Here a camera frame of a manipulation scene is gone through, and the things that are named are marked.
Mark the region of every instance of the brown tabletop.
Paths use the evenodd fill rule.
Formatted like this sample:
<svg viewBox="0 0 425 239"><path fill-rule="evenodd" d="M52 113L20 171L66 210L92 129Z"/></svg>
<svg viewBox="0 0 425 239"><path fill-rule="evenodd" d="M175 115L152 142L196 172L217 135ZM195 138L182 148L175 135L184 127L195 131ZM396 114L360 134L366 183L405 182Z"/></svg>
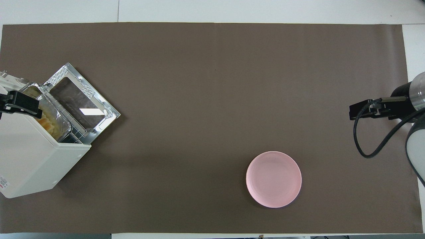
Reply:
<svg viewBox="0 0 425 239"><path fill-rule="evenodd" d="M2 233L422 232L408 127L364 159L348 117L407 82L401 26L3 26L0 70L43 83L67 62L122 116L54 189L1 195ZM365 151L395 124L361 121ZM300 167L286 207L246 189L265 151Z"/></svg>

